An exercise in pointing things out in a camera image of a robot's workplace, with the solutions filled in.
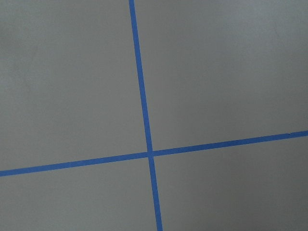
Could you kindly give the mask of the blue tape grid lines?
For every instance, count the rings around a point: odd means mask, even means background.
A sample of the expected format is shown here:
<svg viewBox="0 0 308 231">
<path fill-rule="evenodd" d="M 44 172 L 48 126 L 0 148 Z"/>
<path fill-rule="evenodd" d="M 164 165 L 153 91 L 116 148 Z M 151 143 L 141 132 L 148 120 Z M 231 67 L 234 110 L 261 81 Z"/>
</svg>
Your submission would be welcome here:
<svg viewBox="0 0 308 231">
<path fill-rule="evenodd" d="M 298 139 L 301 137 L 307 137 L 308 132 L 299 131 L 299 132 L 291 132 L 285 134 L 277 134 L 270 136 L 262 136 L 255 137 L 249 139 L 241 139 L 234 141 L 224 141 L 224 142 L 216 142 L 216 143 L 208 143 L 201 145 L 194 145 L 188 147 L 180 147 L 180 148 L 171 148 L 165 150 L 154 150 L 152 146 L 152 138 L 151 138 L 151 129 L 147 108 L 147 100 L 146 100 L 146 91 L 144 86 L 144 77 L 142 72 L 142 62 L 141 62 L 141 53 L 140 53 L 140 45 L 139 45 L 139 35 L 138 35 L 138 27 L 137 27 L 137 19 L 136 19 L 136 10 L 135 10 L 135 2 L 133 0 L 129 1 L 129 11 L 130 11 L 130 20 L 132 27 L 132 36 L 133 36 L 133 44 L 134 44 L 134 56 L 136 58 L 136 66 L 138 73 L 138 82 L 139 82 L 139 91 L 141 96 L 141 108 L 142 108 L 142 119 L 144 123 L 144 133 L 147 151 L 141 153 L 134 154 L 125 154 L 125 155 L 116 155 L 116 156 L 108 156 L 103 158 L 95 158 L 88 160 L 78 160 L 73 162 L 65 162 L 65 163 L 57 163 L 51 165 L 42 165 L 35 167 L 25 167 L 25 168 L 17 168 L 17 169 L 9 169 L 2 170 L 0 172 L 0 177 L 10 177 L 10 176 L 22 176 L 25 174 L 36 174 L 39 172 L 57 172 L 61 169 L 74 169 L 74 168 L 86 168 L 90 166 L 99 166 L 101 164 L 105 165 L 107 163 L 121 163 L 123 161 L 130 160 L 147 160 L 149 162 L 149 177 L 151 179 L 152 185 L 152 194 L 153 194 L 153 205 L 155 212 L 155 221 L 156 228 L 158 231 L 162 231 L 163 223 L 161 217 L 161 208 L 159 202 L 159 192 L 157 189 L 157 177 L 156 177 L 156 168 L 155 168 L 155 157 L 157 156 L 169 156 L 172 154 L 182 154 L 182 153 L 193 153 L 197 151 L 205 151 L 211 149 L 223 149 L 226 147 L 238 146 L 238 145 L 248 145 L 248 144 L 256 144 L 256 143 L 264 143 L 264 142 L 273 142 L 279 140 L 288 140 L 288 139 Z"/>
</svg>

